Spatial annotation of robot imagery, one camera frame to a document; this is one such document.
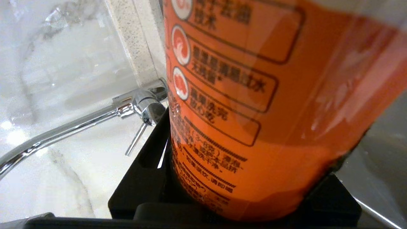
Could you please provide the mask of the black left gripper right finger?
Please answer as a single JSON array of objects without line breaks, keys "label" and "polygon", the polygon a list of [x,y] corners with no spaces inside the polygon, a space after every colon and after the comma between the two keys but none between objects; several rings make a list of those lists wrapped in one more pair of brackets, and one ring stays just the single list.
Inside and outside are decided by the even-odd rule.
[{"label": "black left gripper right finger", "polygon": [[290,215],[288,228],[356,228],[362,208],[336,175],[314,187]]}]

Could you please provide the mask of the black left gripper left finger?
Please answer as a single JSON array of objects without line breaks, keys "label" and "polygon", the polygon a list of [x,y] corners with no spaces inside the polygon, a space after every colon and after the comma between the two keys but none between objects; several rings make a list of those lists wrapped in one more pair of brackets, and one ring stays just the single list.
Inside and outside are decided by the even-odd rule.
[{"label": "black left gripper left finger", "polygon": [[169,109],[166,109],[108,201],[113,219],[132,220],[141,204],[191,203],[177,179],[172,158]]}]

